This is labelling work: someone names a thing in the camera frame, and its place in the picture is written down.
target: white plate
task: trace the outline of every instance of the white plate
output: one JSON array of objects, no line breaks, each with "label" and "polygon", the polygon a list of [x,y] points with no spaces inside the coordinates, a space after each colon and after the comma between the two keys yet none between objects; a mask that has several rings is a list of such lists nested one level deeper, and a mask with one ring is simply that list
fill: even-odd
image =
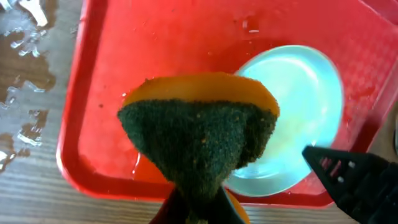
[{"label": "white plate", "polygon": [[235,170],[224,184],[251,197],[287,190],[311,172],[304,147],[328,147],[337,134],[343,108],[338,71],[318,50],[287,45],[259,54],[237,73],[259,80],[272,93],[280,117],[263,156]]}]

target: plastic tray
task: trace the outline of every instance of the plastic tray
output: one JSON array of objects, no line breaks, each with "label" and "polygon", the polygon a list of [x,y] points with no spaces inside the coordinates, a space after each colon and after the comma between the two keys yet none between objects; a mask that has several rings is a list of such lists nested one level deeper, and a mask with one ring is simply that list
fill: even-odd
[{"label": "plastic tray", "polygon": [[[381,2],[396,9],[395,1]],[[233,73],[260,52],[286,44],[314,47],[334,61],[345,108],[333,147],[367,151],[398,94],[398,28],[367,4],[85,1],[57,150],[63,176],[95,197],[163,201],[173,185],[133,148],[116,117],[126,93],[146,78]],[[315,174],[277,195],[237,199],[256,206],[332,203]]]}]

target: green scouring pad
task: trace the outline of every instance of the green scouring pad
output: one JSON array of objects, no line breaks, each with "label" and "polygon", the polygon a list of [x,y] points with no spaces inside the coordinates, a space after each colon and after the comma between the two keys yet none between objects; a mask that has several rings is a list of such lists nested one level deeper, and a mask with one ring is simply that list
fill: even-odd
[{"label": "green scouring pad", "polygon": [[178,99],[135,101],[118,117],[199,218],[232,170],[261,157],[277,120],[252,103]]}]

